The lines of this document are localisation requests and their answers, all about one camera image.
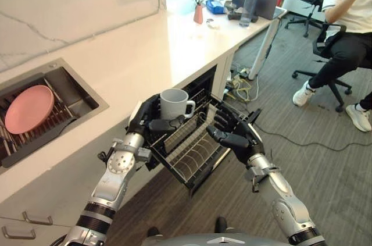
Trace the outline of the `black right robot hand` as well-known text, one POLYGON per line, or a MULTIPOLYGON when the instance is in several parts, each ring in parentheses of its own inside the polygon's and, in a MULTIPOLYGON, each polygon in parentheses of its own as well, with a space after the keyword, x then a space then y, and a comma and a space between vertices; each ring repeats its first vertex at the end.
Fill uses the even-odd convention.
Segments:
POLYGON ((253 127, 242 120, 236 111, 222 104, 214 116, 214 125, 207 126, 208 134, 220 145, 230 148, 244 165, 254 154, 264 155, 264 146, 253 127))

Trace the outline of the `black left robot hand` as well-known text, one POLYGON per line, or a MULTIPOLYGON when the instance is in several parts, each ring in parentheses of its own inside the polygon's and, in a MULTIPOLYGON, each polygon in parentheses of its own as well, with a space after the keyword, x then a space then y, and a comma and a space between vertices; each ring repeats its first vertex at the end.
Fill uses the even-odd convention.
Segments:
POLYGON ((128 123, 127 132, 145 137, 148 134, 171 134, 184 123, 184 115, 172 119, 160 117, 160 94, 155 94, 142 102, 128 123))

